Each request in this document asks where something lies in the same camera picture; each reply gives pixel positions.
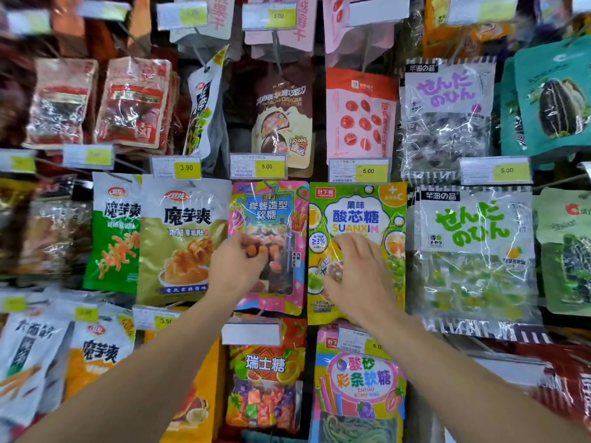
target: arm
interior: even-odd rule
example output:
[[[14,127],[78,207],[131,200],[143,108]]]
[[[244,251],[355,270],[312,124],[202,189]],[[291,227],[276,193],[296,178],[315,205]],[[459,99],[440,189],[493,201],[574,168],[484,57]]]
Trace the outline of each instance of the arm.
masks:
[[[268,255],[247,259],[244,235],[213,253],[210,288],[157,338],[29,429],[18,443],[157,442],[187,395],[211,345],[238,301],[258,280]]]
[[[459,443],[589,443],[582,428],[553,414],[400,311],[378,245],[359,234],[341,235],[337,242],[344,272],[342,284],[324,279],[331,301],[378,340]]]

